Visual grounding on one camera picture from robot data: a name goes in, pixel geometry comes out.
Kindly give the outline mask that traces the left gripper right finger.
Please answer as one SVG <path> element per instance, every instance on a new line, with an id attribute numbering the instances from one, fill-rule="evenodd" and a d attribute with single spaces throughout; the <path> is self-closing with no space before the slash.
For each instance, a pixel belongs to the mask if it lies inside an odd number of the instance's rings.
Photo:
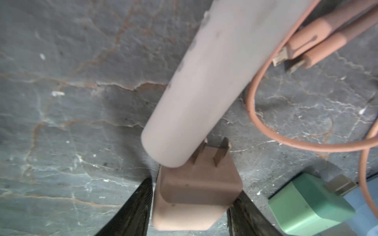
<path id="1" fill-rule="evenodd" d="M 242 191 L 227 210 L 230 236 L 281 236 L 253 201 Z"/>

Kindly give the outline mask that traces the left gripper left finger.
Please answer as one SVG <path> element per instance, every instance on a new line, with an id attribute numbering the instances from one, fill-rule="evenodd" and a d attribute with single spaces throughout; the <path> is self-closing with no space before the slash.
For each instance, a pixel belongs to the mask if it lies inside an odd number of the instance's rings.
<path id="1" fill-rule="evenodd" d="M 146 236 L 153 201 L 153 181 L 146 178 L 98 236 Z"/>

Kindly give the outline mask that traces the pink charger plug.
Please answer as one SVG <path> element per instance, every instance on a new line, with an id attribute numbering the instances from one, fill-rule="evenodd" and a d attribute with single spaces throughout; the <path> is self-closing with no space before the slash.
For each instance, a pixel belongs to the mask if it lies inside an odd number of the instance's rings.
<path id="1" fill-rule="evenodd" d="M 161 166 L 154 192 L 152 224 L 158 231 L 206 231 L 243 190 L 230 156 L 231 143 L 219 147 L 204 140 L 177 168 Z"/>

